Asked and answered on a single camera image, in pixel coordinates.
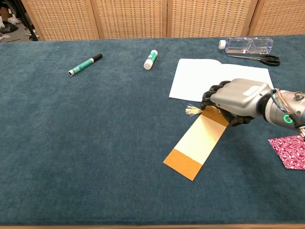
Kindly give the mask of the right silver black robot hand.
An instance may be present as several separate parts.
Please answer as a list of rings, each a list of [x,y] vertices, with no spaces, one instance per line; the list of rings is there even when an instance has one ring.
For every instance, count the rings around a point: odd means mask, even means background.
[[[203,94],[200,109],[217,108],[231,126],[248,124],[265,116],[271,91],[272,88],[263,82],[241,78],[223,81]]]

